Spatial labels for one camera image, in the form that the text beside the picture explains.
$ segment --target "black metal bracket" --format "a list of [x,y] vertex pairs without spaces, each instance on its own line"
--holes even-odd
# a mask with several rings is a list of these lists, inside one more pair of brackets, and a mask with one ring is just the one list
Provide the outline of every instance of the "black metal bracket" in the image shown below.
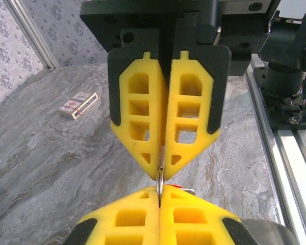
[[273,130],[304,130],[306,122],[298,124],[293,118],[293,113],[297,112],[302,116],[301,93],[291,97],[292,106],[284,103],[285,98],[275,98],[267,94],[264,83],[267,80],[267,68],[256,67],[254,77],[263,96],[264,107]]

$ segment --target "marble surface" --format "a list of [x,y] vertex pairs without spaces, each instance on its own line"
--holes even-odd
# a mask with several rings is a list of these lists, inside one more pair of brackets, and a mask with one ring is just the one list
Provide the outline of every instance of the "marble surface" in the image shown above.
[[[57,114],[79,90],[99,100],[78,120]],[[105,65],[42,72],[0,104],[0,245],[61,244],[83,215],[155,184],[110,130],[108,107]],[[168,183],[278,220],[243,78],[228,81],[219,139]]]

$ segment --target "floral wallpaper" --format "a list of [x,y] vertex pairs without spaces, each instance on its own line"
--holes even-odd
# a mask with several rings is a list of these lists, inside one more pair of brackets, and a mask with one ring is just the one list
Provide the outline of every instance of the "floral wallpaper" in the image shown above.
[[0,102],[44,67],[0,0]]
[[107,53],[79,15],[84,0],[22,0],[61,66],[105,63]]

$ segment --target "yellow plastic part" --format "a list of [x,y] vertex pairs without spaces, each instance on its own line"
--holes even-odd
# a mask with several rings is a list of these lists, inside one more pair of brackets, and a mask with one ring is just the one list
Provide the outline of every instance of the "yellow plastic part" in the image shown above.
[[[220,131],[207,132],[212,100],[213,78],[197,60],[181,51],[172,60],[166,125],[164,178],[174,176],[199,153],[211,145]],[[183,132],[193,132],[193,143],[181,142]]]
[[153,179],[165,144],[167,86],[158,60],[135,60],[119,77],[121,124],[111,129]]
[[144,188],[84,216],[97,224],[86,245],[234,245],[222,219],[240,219],[203,199],[164,186]]

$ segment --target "cigarette pack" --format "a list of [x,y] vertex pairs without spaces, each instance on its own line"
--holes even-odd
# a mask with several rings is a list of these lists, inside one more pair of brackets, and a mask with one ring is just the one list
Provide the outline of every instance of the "cigarette pack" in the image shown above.
[[66,117],[76,119],[83,114],[96,100],[96,93],[92,92],[79,92],[67,103],[62,105],[58,112]]

